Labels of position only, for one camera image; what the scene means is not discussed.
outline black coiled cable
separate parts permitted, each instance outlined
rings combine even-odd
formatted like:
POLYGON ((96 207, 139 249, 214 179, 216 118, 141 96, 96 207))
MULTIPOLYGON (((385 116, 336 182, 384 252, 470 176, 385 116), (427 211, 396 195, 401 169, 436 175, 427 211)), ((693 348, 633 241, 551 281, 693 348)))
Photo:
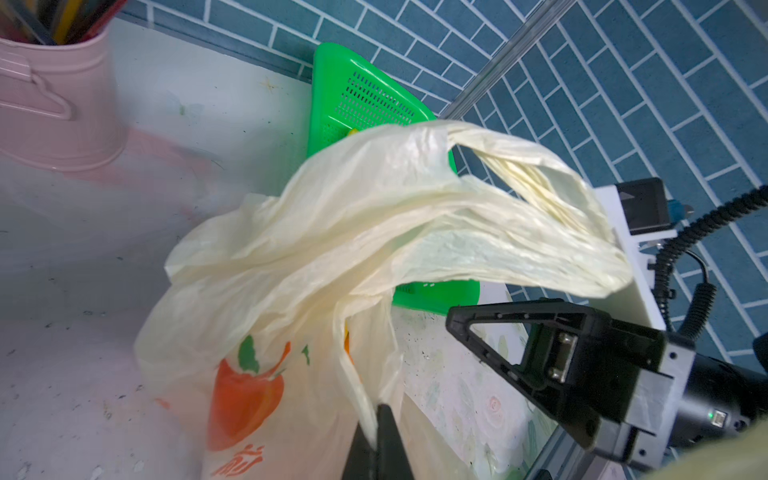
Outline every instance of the black coiled cable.
MULTIPOLYGON (((710 233, 719 230, 730 222, 751 214, 755 210, 759 210, 766 205, 768 205, 768 186, 763 185, 760 188, 750 191, 748 194, 744 194, 741 197, 735 198, 730 202, 719 206, 715 210, 712 210, 683 229, 676 238, 668 241, 664 244, 664 247, 659 250, 659 253, 656 255, 656 266, 654 268, 654 298, 656 304, 659 306, 661 316, 664 318, 664 323, 666 324, 668 331, 674 331, 672 322, 670 321, 669 286, 670 275, 677 259, 679 259, 696 242, 710 233)), ((714 285, 711 283, 705 284, 714 288, 714 285)), ((707 321, 714 299, 714 291, 710 290, 712 289, 705 288, 700 292, 701 299, 706 300, 707 297, 709 298, 708 306, 705 306, 703 301, 697 303, 697 305, 694 305, 696 302, 693 300, 691 301, 688 314, 686 315, 686 321, 684 322, 684 325, 685 323, 688 323, 688 318, 691 316, 692 320, 689 322, 690 325, 686 328, 689 335, 698 337, 701 334, 701 330, 707 321)))

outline white plastic bag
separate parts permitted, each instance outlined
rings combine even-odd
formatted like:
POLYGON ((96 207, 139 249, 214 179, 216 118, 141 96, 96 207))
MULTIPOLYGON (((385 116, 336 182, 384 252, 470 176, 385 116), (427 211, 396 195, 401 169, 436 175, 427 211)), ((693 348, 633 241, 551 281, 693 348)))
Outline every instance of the white plastic bag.
MULTIPOLYGON (((395 286, 475 279, 601 297, 632 277, 591 189, 556 155, 456 121, 320 151, 281 197, 249 196, 189 233, 166 271, 136 353, 147 387, 207 439, 203 478, 334 480, 358 421, 375 442, 376 404, 399 417, 395 286), (526 201, 457 177, 454 144, 526 201)), ((446 449, 409 459, 427 472, 446 449)))

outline green plastic strainer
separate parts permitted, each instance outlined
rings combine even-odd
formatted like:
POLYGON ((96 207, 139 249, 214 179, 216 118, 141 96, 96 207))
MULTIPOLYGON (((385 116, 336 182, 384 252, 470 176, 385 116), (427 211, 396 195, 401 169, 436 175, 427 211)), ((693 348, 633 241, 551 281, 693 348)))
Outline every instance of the green plastic strainer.
MULTIPOLYGON (((315 51, 307 155, 341 140, 353 128, 429 120, 435 115, 421 101, 365 58, 334 43, 315 51)), ((448 161, 456 172, 450 153, 448 161)), ((392 303, 446 315, 452 306, 477 305, 479 298, 480 283, 474 280, 415 282, 398 286, 392 303)))

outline pens in bucket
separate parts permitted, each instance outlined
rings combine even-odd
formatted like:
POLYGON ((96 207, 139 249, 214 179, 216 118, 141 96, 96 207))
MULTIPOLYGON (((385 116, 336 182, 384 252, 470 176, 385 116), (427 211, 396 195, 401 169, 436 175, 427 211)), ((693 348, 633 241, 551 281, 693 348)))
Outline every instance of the pens in bucket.
POLYGON ((0 0, 0 38, 70 45, 99 34, 127 0, 0 0))

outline orange fruit print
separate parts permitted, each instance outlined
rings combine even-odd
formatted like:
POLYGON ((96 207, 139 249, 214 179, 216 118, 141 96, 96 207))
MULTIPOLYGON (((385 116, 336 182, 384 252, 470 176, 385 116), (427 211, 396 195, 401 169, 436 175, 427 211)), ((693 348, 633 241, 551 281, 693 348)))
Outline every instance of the orange fruit print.
POLYGON ((280 361, 267 372, 258 374, 259 363, 253 351, 253 338, 249 335, 240 344, 238 363, 243 373, 235 372, 227 359, 219 365, 214 384, 214 397, 208 416, 207 448, 219 452, 235 446, 255 432, 275 411, 283 398, 283 376, 277 371, 290 353, 286 343, 280 361))

